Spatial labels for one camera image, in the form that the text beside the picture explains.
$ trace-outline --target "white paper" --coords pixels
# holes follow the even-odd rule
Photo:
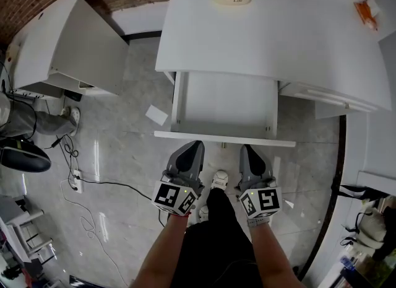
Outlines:
[[[286,202],[292,209],[294,208],[294,206],[295,206],[294,203],[292,203],[292,202],[290,202],[290,201],[287,201],[287,200],[285,200],[285,202]]]
[[[165,123],[166,119],[168,118],[168,114],[162,112],[154,105],[150,105],[150,107],[146,112],[146,116],[161,126]]]

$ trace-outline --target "person's arm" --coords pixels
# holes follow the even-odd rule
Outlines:
[[[187,217],[170,216],[144,259],[131,288],[169,288],[178,264],[187,220]]]
[[[268,223],[250,228],[254,256],[266,288],[304,287],[296,278],[289,261]]]

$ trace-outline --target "marble floor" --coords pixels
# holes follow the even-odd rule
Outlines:
[[[118,97],[83,97],[78,106],[82,118],[74,147],[79,151],[78,168],[87,180],[120,181],[151,196],[155,180],[161,177],[168,157],[186,141],[153,136],[155,130],[169,130],[145,116],[152,104],[171,114],[173,86],[154,71],[158,38],[133,40]],[[46,110],[45,101],[36,103]],[[63,100],[50,100],[51,113],[60,113]],[[338,151],[338,118],[315,120],[314,104],[307,100],[279,97],[278,138],[296,141],[295,148],[260,147],[271,160],[280,162],[278,185],[283,191],[283,209],[273,217],[272,230],[292,266],[306,262],[330,199]],[[49,147],[55,137],[36,134],[38,146]],[[246,218],[237,202],[234,186],[239,182],[239,145],[205,142],[205,163],[201,180],[210,186],[219,169],[229,173],[226,193],[237,218],[249,235]],[[50,278],[68,283],[68,275],[108,287],[124,287],[133,280],[162,229],[158,210],[129,188],[117,185],[83,185],[78,194],[67,185],[68,167],[59,147],[47,150],[53,165],[45,173],[22,173],[1,167],[0,192],[27,198],[46,214],[35,227],[54,240],[56,258],[45,264]],[[197,208],[204,205],[206,188]],[[97,238],[87,231],[92,226]],[[192,214],[191,222],[196,219]]]

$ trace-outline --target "foot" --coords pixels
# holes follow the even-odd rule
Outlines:
[[[219,188],[225,190],[228,184],[228,174],[224,170],[217,170],[213,177],[210,189]]]
[[[64,108],[62,109],[61,116],[62,116],[63,118],[69,118],[69,117],[70,117],[70,113],[71,113],[70,107],[64,107]]]
[[[74,107],[71,109],[70,117],[75,121],[75,130],[71,132],[69,135],[70,136],[75,136],[78,128],[79,128],[79,123],[80,123],[80,110],[77,107]]]
[[[203,206],[199,210],[199,220],[200,222],[205,222],[209,220],[209,209],[208,206]]]

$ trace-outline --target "orange object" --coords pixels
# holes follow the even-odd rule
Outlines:
[[[29,275],[29,273],[26,271],[25,268],[22,268],[22,272],[23,272],[23,274],[25,275],[25,283],[26,283],[26,286],[27,286],[28,288],[32,288],[32,277]]]
[[[377,21],[371,15],[370,7],[367,5],[367,2],[366,1],[361,2],[361,3],[356,2],[356,3],[354,3],[354,5],[360,15],[361,20],[363,21],[363,24],[373,30],[378,30]]]

